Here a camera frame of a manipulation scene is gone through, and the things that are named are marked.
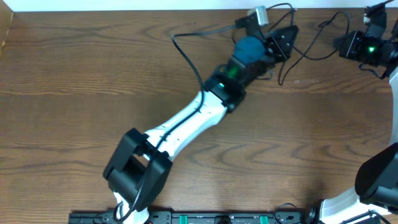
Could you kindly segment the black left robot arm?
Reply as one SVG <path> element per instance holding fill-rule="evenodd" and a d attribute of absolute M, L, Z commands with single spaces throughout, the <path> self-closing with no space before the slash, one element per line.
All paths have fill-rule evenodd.
<path fill-rule="evenodd" d="M 113 214 L 116 223 L 146 222 L 147 208 L 164 188 L 176 156 L 232 113 L 251 82 L 290 58 L 298 32 L 296 25 L 268 34 L 248 28 L 228 62 L 200 82 L 191 103 L 158 127 L 144 133 L 132 128 L 121 138 L 103 172 L 118 202 Z"/>

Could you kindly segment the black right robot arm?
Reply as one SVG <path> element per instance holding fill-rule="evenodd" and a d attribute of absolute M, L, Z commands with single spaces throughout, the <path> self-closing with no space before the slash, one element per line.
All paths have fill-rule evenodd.
<path fill-rule="evenodd" d="M 377 78 L 387 79 L 391 88 L 391 137 L 388 147 L 361 165 L 352 188 L 322 200 L 317 223 L 382 222 L 385 215 L 397 213 L 397 34 L 384 40 L 383 33 L 357 30 L 333 41 L 339 56 L 359 62 L 360 70 L 384 67 Z"/>

